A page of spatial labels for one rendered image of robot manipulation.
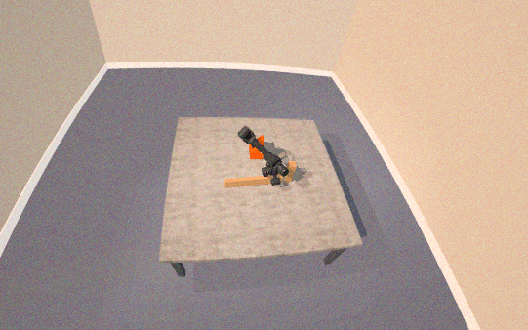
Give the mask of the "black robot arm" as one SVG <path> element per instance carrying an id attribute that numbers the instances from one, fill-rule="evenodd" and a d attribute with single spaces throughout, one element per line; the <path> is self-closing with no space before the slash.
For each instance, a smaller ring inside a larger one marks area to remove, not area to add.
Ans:
<path id="1" fill-rule="evenodd" d="M 256 135 L 248 126 L 244 125 L 237 134 L 241 140 L 243 140 L 246 144 L 250 144 L 252 148 L 256 148 L 264 156 L 264 159 L 267 161 L 266 163 L 269 165 L 269 167 L 262 168 L 263 176 L 271 176 L 270 167 L 274 171 L 276 170 L 282 177 L 285 177 L 289 173 L 289 170 L 282 164 L 282 159 L 278 155 L 268 152 L 259 143 L 259 140 L 256 139 Z"/>

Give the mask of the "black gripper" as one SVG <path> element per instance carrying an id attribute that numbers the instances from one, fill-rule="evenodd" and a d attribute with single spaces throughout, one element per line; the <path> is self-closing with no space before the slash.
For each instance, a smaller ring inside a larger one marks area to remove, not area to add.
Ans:
<path id="1" fill-rule="evenodd" d="M 267 163 L 266 163 L 266 167 L 269 167 L 269 165 Z M 273 186 L 274 185 L 280 185 L 280 183 L 281 183 L 280 179 L 277 178 L 277 176 L 276 176 L 276 175 L 278 175 L 278 172 L 276 170 L 274 171 L 271 167 L 270 167 L 270 169 L 271 169 L 271 175 L 273 176 L 273 178 L 270 179 L 271 184 Z"/>

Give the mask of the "wooden post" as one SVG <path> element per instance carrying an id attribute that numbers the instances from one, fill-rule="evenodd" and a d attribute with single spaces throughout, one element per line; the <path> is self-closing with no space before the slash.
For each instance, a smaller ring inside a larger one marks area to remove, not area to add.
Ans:
<path id="1" fill-rule="evenodd" d="M 290 183 L 293 179 L 294 173 L 297 168 L 296 161 L 288 161 L 286 168 L 289 170 L 289 173 L 286 175 L 286 178 L 285 177 L 283 178 L 285 179 L 284 183 Z"/>

